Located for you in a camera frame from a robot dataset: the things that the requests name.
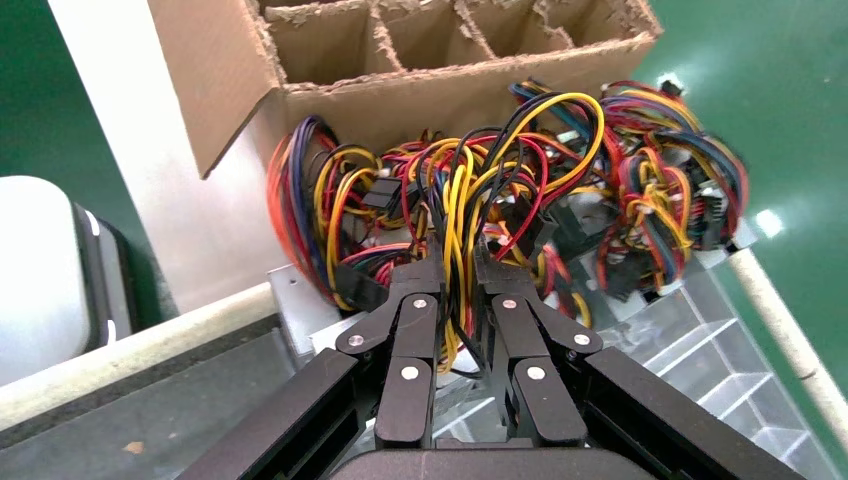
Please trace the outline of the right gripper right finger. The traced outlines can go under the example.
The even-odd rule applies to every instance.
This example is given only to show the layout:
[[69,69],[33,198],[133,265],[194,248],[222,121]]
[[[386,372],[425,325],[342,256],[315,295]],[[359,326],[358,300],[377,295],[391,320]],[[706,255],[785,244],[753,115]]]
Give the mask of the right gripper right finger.
[[475,264],[486,375],[522,474],[793,479],[796,472],[575,320],[526,271]]

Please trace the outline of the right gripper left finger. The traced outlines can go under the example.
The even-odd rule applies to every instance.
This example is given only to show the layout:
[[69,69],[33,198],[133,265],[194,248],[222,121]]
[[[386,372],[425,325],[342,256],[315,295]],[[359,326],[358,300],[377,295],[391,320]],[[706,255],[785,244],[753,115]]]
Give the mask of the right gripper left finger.
[[182,479],[399,479],[432,446],[444,271],[397,268],[388,299],[249,413]]

